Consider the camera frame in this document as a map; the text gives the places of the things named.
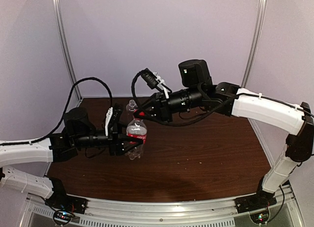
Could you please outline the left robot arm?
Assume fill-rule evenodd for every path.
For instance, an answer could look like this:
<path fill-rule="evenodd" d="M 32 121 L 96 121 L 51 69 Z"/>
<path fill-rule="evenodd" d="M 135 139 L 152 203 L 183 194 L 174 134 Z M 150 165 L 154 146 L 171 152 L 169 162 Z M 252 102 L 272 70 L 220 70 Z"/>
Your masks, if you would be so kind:
<path fill-rule="evenodd" d="M 146 137 L 123 133 L 126 125 L 120 123 L 119 105 L 110 107 L 102 129 L 89 121 L 85 108 L 73 108 L 63 115 L 65 128 L 46 138 L 33 141 L 2 142 L 0 144 L 0 185 L 42 197 L 47 204 L 66 209 L 72 204 L 62 181 L 56 178 L 37 177 L 14 170 L 13 164 L 31 162 L 65 162 L 78 155 L 81 149 L 109 149 L 110 155 L 124 155 L 143 145 Z"/>

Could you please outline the large clear plastic bottle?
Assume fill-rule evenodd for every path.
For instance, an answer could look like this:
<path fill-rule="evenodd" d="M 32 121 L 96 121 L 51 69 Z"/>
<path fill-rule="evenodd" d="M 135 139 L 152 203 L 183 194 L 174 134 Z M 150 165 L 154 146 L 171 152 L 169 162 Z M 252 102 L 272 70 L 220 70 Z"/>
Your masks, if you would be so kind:
<path fill-rule="evenodd" d="M 130 100 L 129 103 L 126 106 L 126 113 L 127 113 L 127 119 L 129 121 L 133 120 L 133 114 L 138 109 L 138 106 L 135 102 L 135 100 Z"/>

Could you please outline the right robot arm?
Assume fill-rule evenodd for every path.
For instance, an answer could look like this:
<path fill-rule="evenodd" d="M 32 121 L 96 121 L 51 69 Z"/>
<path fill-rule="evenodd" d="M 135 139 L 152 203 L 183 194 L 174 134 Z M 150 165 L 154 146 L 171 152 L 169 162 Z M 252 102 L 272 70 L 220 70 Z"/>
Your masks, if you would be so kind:
<path fill-rule="evenodd" d="M 259 181 L 254 195 L 236 199 L 238 207 L 262 208 L 268 206 L 276 190 L 288 179 L 294 169 L 312 156 L 314 145 L 314 117 L 310 106 L 272 99 L 251 92 L 238 85 L 222 82 L 213 84 L 206 61 L 187 60 L 179 64 L 184 88 L 172 92 L 162 78 L 148 69 L 141 70 L 132 80 L 142 78 L 151 89 L 157 89 L 144 103 L 138 103 L 137 115 L 165 126 L 176 126 L 173 114 L 200 107 L 201 121 L 212 113 L 243 117 L 263 122 L 288 133 L 282 154 L 270 171 Z"/>

